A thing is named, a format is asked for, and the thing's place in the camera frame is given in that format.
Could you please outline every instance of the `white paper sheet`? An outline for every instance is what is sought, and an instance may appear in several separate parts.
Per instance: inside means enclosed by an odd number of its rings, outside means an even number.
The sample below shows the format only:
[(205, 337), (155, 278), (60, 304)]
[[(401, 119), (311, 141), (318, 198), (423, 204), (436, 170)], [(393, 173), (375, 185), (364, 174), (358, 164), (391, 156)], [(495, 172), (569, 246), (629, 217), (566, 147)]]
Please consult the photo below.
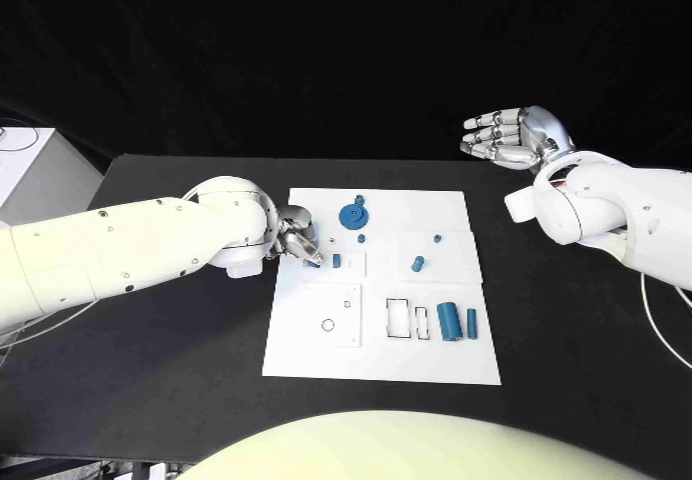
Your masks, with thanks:
[[(361, 230), (351, 231), (339, 223), (339, 211), (354, 203), (358, 194), (365, 197), (370, 222)], [(306, 268), (300, 260), (282, 258), (263, 374), (501, 385), (476, 246), (473, 236), (466, 235), (471, 225), (463, 193), (300, 188), (292, 189), (290, 203), (306, 207), (313, 214), (328, 265), (321, 269)], [(430, 232), (442, 232), (440, 244), (433, 244), (435, 235), (429, 235)], [(446, 233), (450, 243), (455, 240), (463, 251), (453, 255), (455, 261), (449, 262), (449, 269), (440, 270), (436, 278), (433, 267), (437, 265), (436, 268), (440, 268), (442, 252), (449, 245), (439, 249), (440, 252), (435, 247), (443, 245)], [(358, 243), (360, 234), (367, 237), (362, 244)], [(416, 250), (403, 238), (411, 237), (411, 242), (416, 243), (427, 236), (432, 237), (430, 245), (420, 246), (426, 248), (430, 269), (426, 270), (424, 265), (424, 275), (416, 277), (407, 270), (416, 257), (409, 258), (398, 252), (410, 248)], [(332, 268), (334, 253), (351, 254), (351, 258), (357, 259), (364, 257), (365, 267), (358, 260), (351, 272), (339, 272), (339, 269)], [(459, 269), (465, 272), (463, 275), (459, 275)], [(329, 333), (324, 335), (325, 332), (316, 328), (328, 316), (332, 319), (332, 316), (344, 314), (339, 308), (345, 301), (345, 285), (352, 284), (361, 285), (361, 328), (357, 329), (349, 324), (348, 338), (352, 339), (354, 332), (360, 331), (361, 346), (345, 348), (332, 346), (345, 343), (341, 339), (326, 342), (324, 336)], [(316, 302), (311, 298), (311, 293), (316, 291), (328, 300)], [(388, 298), (409, 299), (411, 338), (388, 337)], [(465, 339), (458, 342), (446, 342), (442, 338), (437, 304), (443, 302), (458, 304), (465, 331)], [(321, 305), (319, 313), (313, 308), (316, 304)], [(332, 307), (325, 310), (325, 305), (335, 305), (334, 313), (329, 310)], [(419, 339), (416, 307), (427, 309), (430, 340)], [(468, 308), (478, 311), (478, 340), (466, 338)], [(354, 310), (344, 318), (355, 318)], [(306, 331), (319, 332), (319, 340), (306, 335)]]

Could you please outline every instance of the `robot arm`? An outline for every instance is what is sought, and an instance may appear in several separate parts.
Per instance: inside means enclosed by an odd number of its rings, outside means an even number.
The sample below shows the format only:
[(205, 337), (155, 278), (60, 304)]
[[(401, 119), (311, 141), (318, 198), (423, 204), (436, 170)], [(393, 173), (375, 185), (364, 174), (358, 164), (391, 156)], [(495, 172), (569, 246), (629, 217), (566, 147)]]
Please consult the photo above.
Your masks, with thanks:
[(478, 126), (486, 128), (465, 136), (462, 151), (537, 174), (534, 185), (505, 198), (514, 221), (537, 218), (561, 245), (606, 250), (632, 269), (692, 289), (692, 175), (579, 151), (541, 107), (465, 123)]
[(306, 209), (277, 209), (257, 185), (236, 177), (191, 193), (200, 203), (161, 198), (0, 229), (0, 331), (207, 263), (233, 278), (260, 274), (263, 258), (283, 253), (322, 263)]

